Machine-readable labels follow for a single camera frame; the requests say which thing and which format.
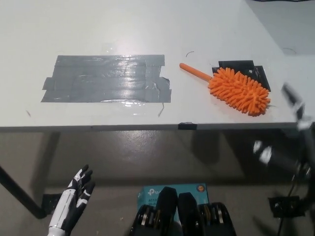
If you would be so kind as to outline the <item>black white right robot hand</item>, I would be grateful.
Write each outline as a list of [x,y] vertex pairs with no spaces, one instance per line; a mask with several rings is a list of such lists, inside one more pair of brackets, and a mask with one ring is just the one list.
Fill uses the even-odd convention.
[[289,84],[284,84],[282,92],[288,100],[296,117],[296,130],[302,149],[297,157],[289,153],[289,145],[284,140],[268,142],[256,140],[253,143],[253,155],[265,165],[277,165],[289,172],[299,173],[315,170],[315,137],[313,135],[313,118],[304,115],[305,104],[302,98]]

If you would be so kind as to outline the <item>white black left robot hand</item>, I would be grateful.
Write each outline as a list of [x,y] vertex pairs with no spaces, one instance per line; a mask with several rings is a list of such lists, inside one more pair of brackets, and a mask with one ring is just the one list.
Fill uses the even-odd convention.
[[93,171],[81,168],[62,192],[52,215],[48,236],[69,236],[82,216],[95,187]]

